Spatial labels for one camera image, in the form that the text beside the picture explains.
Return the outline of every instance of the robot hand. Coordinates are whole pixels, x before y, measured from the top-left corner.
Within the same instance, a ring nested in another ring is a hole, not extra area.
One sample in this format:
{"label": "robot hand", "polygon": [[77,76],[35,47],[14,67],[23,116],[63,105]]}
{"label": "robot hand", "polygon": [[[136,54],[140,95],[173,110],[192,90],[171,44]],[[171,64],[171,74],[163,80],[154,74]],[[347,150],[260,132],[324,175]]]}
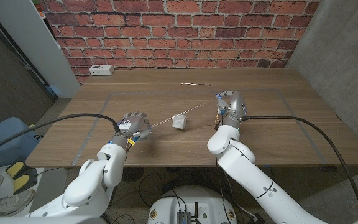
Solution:
{"label": "robot hand", "polygon": [[[152,127],[146,119],[147,114],[135,112],[127,113],[124,115],[124,118],[119,122],[119,128],[127,138],[133,136],[133,141],[136,142],[139,139],[145,139],[152,132]],[[147,129],[141,130],[143,124],[146,125]]]}

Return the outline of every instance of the electrical outlet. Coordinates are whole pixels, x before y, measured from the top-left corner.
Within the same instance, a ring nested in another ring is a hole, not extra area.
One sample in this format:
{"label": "electrical outlet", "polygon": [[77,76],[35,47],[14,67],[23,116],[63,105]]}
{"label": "electrical outlet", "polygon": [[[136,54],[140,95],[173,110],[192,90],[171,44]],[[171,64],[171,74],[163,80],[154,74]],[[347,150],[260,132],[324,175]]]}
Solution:
{"label": "electrical outlet", "polygon": [[92,75],[111,75],[114,67],[112,65],[92,65],[89,71]]}

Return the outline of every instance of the gray wall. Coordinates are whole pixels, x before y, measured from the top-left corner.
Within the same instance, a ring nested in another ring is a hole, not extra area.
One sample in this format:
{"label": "gray wall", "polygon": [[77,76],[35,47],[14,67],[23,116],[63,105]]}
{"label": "gray wall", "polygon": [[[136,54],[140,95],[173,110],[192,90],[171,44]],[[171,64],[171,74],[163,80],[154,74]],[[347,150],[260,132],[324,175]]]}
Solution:
{"label": "gray wall", "polygon": [[286,67],[299,70],[358,136],[358,1],[322,1]]}

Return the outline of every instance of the black cable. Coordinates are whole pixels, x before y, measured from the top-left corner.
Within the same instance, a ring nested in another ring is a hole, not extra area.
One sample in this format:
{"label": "black cable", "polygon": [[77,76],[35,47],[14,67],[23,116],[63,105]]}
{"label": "black cable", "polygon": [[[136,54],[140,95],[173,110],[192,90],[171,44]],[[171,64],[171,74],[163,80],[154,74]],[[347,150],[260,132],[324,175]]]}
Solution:
{"label": "black cable", "polygon": [[220,174],[219,174],[218,158],[216,158],[216,157],[215,157],[215,162],[216,162],[216,171],[218,172],[218,177],[219,177],[219,185],[221,186],[221,195],[222,195],[222,204],[223,204],[224,214],[226,215],[226,218],[227,218],[227,220],[229,221],[229,224],[231,224],[230,219],[229,219],[229,216],[227,215],[226,206],[224,205],[222,182],[221,182],[221,176],[220,176]]}
{"label": "black cable", "polygon": [[305,119],[298,118],[296,116],[244,116],[244,117],[241,118],[242,121],[247,121],[247,120],[250,120],[250,119],[294,119],[294,120],[297,120],[297,121],[301,121],[301,122],[311,126],[315,130],[317,130],[327,140],[329,145],[334,150],[334,152],[335,152],[336,156],[338,157],[339,161],[341,161],[341,164],[342,164],[342,166],[343,166],[343,168],[345,170],[347,178],[349,179],[349,181],[350,181],[350,183],[352,185],[354,194],[356,195],[356,198],[357,198],[357,201],[358,201],[358,188],[356,186],[356,183],[354,182],[353,177],[351,176],[351,174],[349,172],[349,169],[347,168],[347,165],[346,165],[344,159],[341,156],[341,153],[339,153],[338,149],[336,148],[336,146],[334,145],[332,140],[327,136],[327,134],[323,130],[318,128],[313,123],[311,123],[311,122],[309,122],[309,121],[307,121]]}
{"label": "black cable", "polygon": [[142,186],[143,181],[144,181],[146,178],[148,178],[148,177],[150,177],[150,176],[152,176],[152,175],[158,176],[158,177],[160,178],[161,185],[164,186],[164,184],[163,184],[163,182],[162,182],[161,176],[159,176],[158,174],[149,174],[149,175],[145,176],[145,177],[140,181],[140,184],[139,184],[139,186],[138,186],[138,188],[137,188],[137,190],[139,191],[140,199],[142,199],[142,201],[143,201],[149,208],[151,208],[152,206],[149,205],[149,204],[144,200],[144,198],[143,198],[143,196],[142,196],[142,192],[140,191],[140,187]]}
{"label": "black cable", "polygon": [[175,197],[175,198],[179,198],[184,204],[185,204],[185,212],[187,212],[187,205],[186,205],[186,202],[179,196],[176,196],[176,195],[167,195],[167,196],[163,196],[163,197],[160,197],[159,199],[162,199],[162,198],[169,198],[169,197]]}
{"label": "black cable", "polygon": [[38,176],[38,175],[40,175],[40,174],[42,174],[42,173],[44,173],[44,172],[49,172],[49,171],[55,170],[55,169],[60,169],[60,168],[54,168],[54,169],[50,169],[50,170],[45,170],[45,171],[42,171],[42,172],[38,173],[36,176]]}
{"label": "black cable", "polygon": [[134,222],[134,224],[136,224],[134,217],[132,217],[132,215],[128,215],[128,214],[120,215],[120,216],[118,216],[116,219],[113,219],[113,218],[112,218],[112,219],[108,219],[108,221],[112,220],[113,222],[112,222],[111,224],[113,224],[113,223],[118,223],[118,224],[119,224],[119,222],[118,222],[117,220],[118,220],[119,218],[121,218],[121,217],[124,217],[124,216],[128,216],[129,218],[131,218],[132,222]]}
{"label": "black cable", "polygon": [[25,133],[28,133],[28,132],[33,131],[33,130],[35,130],[35,129],[44,127],[44,126],[46,126],[46,125],[48,125],[48,124],[52,124],[52,123],[55,123],[55,122],[57,122],[57,121],[62,121],[62,120],[64,120],[64,119],[79,118],[79,117],[94,117],[94,118],[103,118],[103,119],[106,119],[106,120],[112,122],[112,125],[114,126],[114,130],[115,130],[116,133],[120,133],[120,132],[121,132],[120,129],[119,129],[118,124],[117,124],[113,119],[109,118],[108,116],[101,115],[101,114],[91,114],[91,113],[70,114],[70,115],[62,116],[62,117],[60,117],[60,118],[56,118],[56,119],[47,121],[47,122],[42,123],[42,124],[35,125],[35,126],[31,127],[31,128],[27,128],[27,129],[25,129],[25,130],[23,130],[23,131],[21,131],[21,132],[19,132],[19,133],[16,133],[16,134],[12,135],[11,137],[8,137],[8,138],[6,138],[6,139],[0,141],[0,146],[2,146],[3,144],[5,144],[5,143],[7,143],[7,142],[9,142],[9,141],[11,141],[11,140],[13,140],[13,139],[15,139],[15,138],[21,136],[21,135],[23,135],[23,134],[25,134]]}
{"label": "black cable", "polygon": [[179,202],[179,197],[177,195],[177,193],[175,192],[174,189],[172,189],[173,193],[175,194],[175,196],[177,197],[177,200],[178,200],[178,205],[179,205],[179,212],[181,212],[181,208],[180,208],[180,202]]}

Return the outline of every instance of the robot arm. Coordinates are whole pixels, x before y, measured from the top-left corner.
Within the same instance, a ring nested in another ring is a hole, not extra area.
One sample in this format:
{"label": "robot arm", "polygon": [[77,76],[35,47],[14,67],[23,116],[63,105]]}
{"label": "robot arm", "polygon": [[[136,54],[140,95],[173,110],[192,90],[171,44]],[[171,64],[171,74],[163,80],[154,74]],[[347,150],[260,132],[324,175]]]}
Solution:
{"label": "robot arm", "polygon": [[[218,164],[254,196],[275,223],[325,223],[310,215],[254,164],[254,153],[238,141],[240,118],[246,114],[243,99],[237,91],[224,93],[231,93],[231,104],[225,105],[221,114],[227,115],[208,141],[208,149],[218,158]],[[220,100],[218,97],[218,112],[222,111]]]}
{"label": "robot arm", "polygon": [[138,139],[151,133],[151,125],[143,113],[128,113],[119,123],[121,132],[97,153],[98,160],[88,159],[80,169],[79,176],[65,192],[28,217],[54,217],[87,215],[99,217],[110,202],[112,192],[122,179],[124,162],[129,148]]}

